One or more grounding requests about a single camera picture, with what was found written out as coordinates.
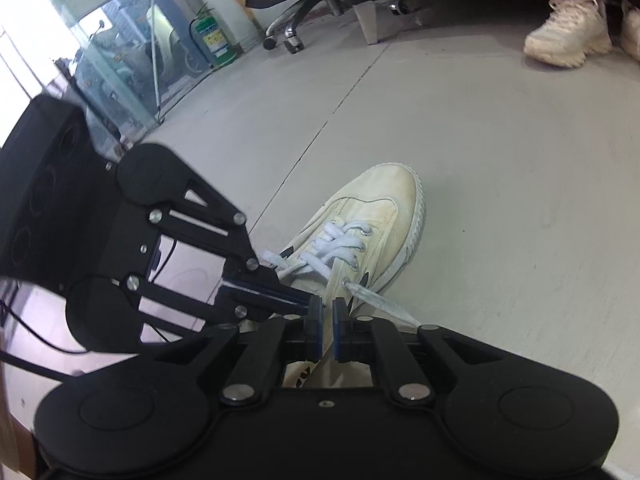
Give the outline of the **white shoelace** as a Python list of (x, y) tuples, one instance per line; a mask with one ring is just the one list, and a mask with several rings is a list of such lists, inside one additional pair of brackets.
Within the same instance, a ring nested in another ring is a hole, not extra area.
[(381, 295), (382, 288), (404, 264), (393, 263), (380, 276), (374, 275), (380, 267), (382, 247), (378, 232), (374, 224), (364, 220), (334, 218), (282, 252), (266, 250), (262, 260), (285, 284), (321, 296), (328, 304), (336, 298), (345, 299), (351, 315), (367, 304), (401, 324), (419, 326), (420, 322), (403, 307)]

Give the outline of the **white canvas sneaker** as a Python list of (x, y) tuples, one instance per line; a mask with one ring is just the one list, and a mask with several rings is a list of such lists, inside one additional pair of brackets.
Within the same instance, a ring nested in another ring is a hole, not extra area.
[(353, 318), (363, 306), (402, 327), (420, 322), (382, 290), (418, 248), (425, 220), (423, 185), (400, 162), (373, 166), (335, 192), (280, 252), (266, 250), (260, 262), (282, 284), (320, 297), (324, 303), (321, 361), (286, 367), (283, 385), (302, 388), (322, 376), (333, 344), (332, 302), (344, 299)]

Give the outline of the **green fire extinguisher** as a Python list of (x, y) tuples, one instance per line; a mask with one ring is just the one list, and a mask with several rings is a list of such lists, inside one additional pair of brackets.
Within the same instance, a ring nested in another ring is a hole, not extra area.
[(202, 6), (195, 13), (190, 21), (189, 34), (201, 55), (214, 70), (230, 65), (238, 57), (238, 52), (230, 44), (212, 10), (207, 6)]

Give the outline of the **pink chunky sneaker right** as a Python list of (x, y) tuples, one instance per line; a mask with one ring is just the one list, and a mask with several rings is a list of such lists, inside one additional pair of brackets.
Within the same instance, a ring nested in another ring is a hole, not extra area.
[(640, 61), (640, 11), (627, 0), (623, 1), (620, 47), (634, 60)]

